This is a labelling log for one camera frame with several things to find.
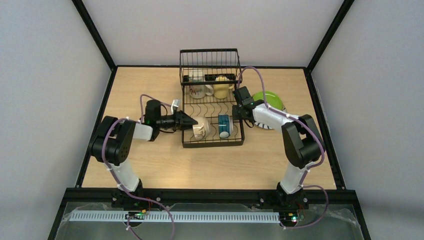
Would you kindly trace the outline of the small white patterned bowl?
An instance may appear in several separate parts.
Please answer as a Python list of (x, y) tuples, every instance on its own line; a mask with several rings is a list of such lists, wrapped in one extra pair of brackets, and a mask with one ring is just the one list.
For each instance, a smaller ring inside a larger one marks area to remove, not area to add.
[(197, 141), (205, 139), (211, 132), (209, 120), (202, 116), (193, 116), (192, 117), (197, 124), (192, 126), (194, 138)]

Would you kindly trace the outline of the white bowl dark rim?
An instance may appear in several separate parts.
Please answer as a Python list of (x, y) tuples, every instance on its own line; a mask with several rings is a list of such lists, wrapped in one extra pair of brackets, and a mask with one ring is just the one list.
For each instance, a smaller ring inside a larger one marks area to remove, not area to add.
[(233, 119), (228, 114), (218, 115), (218, 131), (221, 139), (226, 139), (233, 133)]

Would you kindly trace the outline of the green plate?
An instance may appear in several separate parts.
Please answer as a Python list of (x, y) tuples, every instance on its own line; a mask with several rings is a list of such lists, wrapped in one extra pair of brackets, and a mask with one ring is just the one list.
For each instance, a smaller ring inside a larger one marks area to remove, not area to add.
[[(252, 97), (255, 101), (264, 99), (263, 92), (257, 92)], [(266, 97), (266, 101), (267, 101), (268, 105), (270, 105), (271, 107), (276, 108), (278, 110), (281, 110), (281, 111), (284, 111), (284, 112), (286, 111), (285, 105), (283, 104), (281, 98), (277, 94), (275, 94), (271, 91), (266, 91), (265, 97)]]

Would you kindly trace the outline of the yellow handled mug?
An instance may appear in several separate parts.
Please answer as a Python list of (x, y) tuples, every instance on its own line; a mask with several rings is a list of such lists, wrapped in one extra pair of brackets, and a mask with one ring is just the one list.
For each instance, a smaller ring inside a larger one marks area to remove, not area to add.
[[(218, 76), (215, 78), (215, 81), (217, 82), (227, 82), (230, 79), (226, 76)], [(214, 84), (213, 86), (213, 95), (217, 99), (225, 99), (230, 95), (230, 90), (234, 88), (233, 84), (225, 83), (225, 84)]]

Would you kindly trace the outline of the cream ceramic mug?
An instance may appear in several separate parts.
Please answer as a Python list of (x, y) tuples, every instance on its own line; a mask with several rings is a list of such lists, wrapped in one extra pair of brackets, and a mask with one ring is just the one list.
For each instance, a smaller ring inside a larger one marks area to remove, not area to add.
[(205, 96), (212, 96), (214, 89), (211, 85), (205, 84), (206, 78), (202, 69), (188, 71), (188, 82), (194, 85), (188, 86), (189, 95), (194, 99), (202, 99)]

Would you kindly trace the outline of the black wire dish rack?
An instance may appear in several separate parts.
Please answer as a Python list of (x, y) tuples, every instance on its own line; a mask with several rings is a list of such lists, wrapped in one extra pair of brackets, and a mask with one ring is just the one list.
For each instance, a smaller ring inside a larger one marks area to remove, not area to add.
[[(233, 84), (234, 88), (229, 91), (229, 96), (218, 99), (205, 96), (200, 99), (192, 98), (189, 94), (189, 86), (194, 85), (188, 80), (190, 70), (203, 70), (205, 84)], [(179, 79), (182, 88), (182, 109), (190, 117), (200, 116), (207, 118), (210, 124), (210, 134), (196, 140), (192, 129), (182, 132), (182, 145), (185, 148), (208, 148), (208, 147), (234, 147), (241, 146), (245, 140), (243, 123), (233, 119), (232, 106), (237, 102), (233, 96), (238, 76), (241, 71), (240, 56), (237, 48), (205, 48), (205, 49), (182, 49), (179, 52)], [(229, 81), (215, 81), (216, 77), (225, 76)], [(229, 115), (233, 121), (233, 132), (228, 138), (219, 136), (218, 115)]]

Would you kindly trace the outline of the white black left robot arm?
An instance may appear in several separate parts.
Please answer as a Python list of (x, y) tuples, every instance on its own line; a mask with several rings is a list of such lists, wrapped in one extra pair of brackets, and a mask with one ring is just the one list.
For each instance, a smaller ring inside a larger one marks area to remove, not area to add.
[(165, 104), (157, 99), (147, 101), (139, 120), (105, 116), (88, 144), (89, 154), (106, 166), (117, 183), (117, 188), (140, 196), (143, 184), (132, 169), (129, 153), (133, 140), (153, 142), (162, 130), (182, 131), (198, 121), (179, 110), (174, 100), (171, 113), (163, 115)]

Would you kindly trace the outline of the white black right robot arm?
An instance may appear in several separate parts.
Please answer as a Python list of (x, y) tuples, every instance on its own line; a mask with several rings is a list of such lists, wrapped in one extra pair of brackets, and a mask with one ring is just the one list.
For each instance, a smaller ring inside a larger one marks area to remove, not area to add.
[(306, 175), (324, 162), (326, 151), (312, 116), (289, 114), (272, 107), (264, 99), (254, 100), (245, 86), (232, 94), (236, 101), (232, 110), (237, 119), (262, 123), (282, 134), (289, 165), (277, 189), (289, 196), (305, 188)]

